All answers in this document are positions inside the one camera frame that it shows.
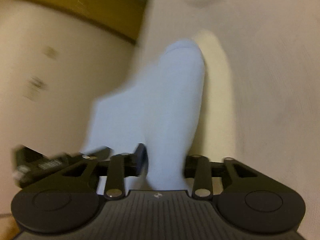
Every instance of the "ribbed black surface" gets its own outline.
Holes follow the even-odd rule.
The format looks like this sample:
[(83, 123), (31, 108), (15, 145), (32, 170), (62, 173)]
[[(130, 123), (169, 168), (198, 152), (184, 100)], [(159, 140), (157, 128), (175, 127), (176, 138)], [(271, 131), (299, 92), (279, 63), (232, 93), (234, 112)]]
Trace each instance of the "ribbed black surface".
[(227, 224), (207, 201), (185, 191), (132, 191), (110, 201), (99, 216), (76, 232), (61, 236), (22, 233), (18, 240), (303, 240), (296, 232), (256, 236)]

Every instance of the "black plastic device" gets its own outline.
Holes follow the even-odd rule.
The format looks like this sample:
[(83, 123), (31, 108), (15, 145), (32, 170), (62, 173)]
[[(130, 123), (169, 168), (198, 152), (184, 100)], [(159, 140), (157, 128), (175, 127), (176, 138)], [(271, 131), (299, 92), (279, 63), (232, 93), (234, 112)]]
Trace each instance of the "black plastic device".
[[(194, 178), (191, 195), (139, 190), (125, 195), (124, 178), (140, 175), (147, 149), (139, 144), (133, 154), (105, 160), (110, 151), (47, 159), (26, 147), (17, 150), (22, 190), (11, 204), (21, 228), (15, 239), (303, 240), (297, 233), (305, 214), (301, 196), (233, 158), (216, 163), (187, 156), (184, 176)], [(99, 177), (106, 175), (104, 195), (97, 195)], [(221, 178), (218, 195), (212, 177)]]

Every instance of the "round black pad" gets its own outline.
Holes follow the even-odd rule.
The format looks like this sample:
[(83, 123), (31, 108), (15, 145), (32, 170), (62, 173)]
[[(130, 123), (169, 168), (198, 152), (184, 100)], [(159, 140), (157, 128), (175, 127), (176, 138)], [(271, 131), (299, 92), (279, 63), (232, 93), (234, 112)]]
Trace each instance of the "round black pad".
[(26, 229), (56, 234), (82, 226), (97, 212), (99, 199), (96, 193), (46, 190), (40, 193), (19, 192), (12, 200), (15, 220)]
[(301, 196), (273, 180), (243, 178), (218, 198), (220, 214), (231, 224), (260, 234), (276, 234), (296, 228), (305, 213)]
[(54, 211), (63, 208), (71, 201), (71, 195), (59, 190), (45, 190), (35, 195), (33, 204), (43, 211)]
[(276, 211), (282, 206), (282, 198), (270, 191), (257, 190), (245, 196), (245, 202), (253, 210), (259, 212), (272, 212)]

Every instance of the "beige wall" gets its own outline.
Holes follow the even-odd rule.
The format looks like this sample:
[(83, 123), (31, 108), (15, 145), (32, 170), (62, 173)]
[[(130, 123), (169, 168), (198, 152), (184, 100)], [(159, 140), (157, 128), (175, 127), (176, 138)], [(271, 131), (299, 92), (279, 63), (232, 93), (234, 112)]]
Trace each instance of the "beige wall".
[[(0, 213), (10, 212), (18, 190), (12, 148), (49, 156), (79, 151), (92, 101), (124, 81), (132, 51), (127, 41), (68, 15), (0, 0)], [(33, 76), (47, 84), (34, 101), (24, 97)]]

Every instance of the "small logo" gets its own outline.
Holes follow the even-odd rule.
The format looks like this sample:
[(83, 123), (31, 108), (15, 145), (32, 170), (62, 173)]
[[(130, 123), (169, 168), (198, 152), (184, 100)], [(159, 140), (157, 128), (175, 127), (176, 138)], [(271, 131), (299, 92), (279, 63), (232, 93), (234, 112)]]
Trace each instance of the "small logo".
[(162, 195), (161, 193), (157, 192), (157, 193), (154, 194), (153, 196), (159, 199), (159, 198), (161, 198), (163, 195)]

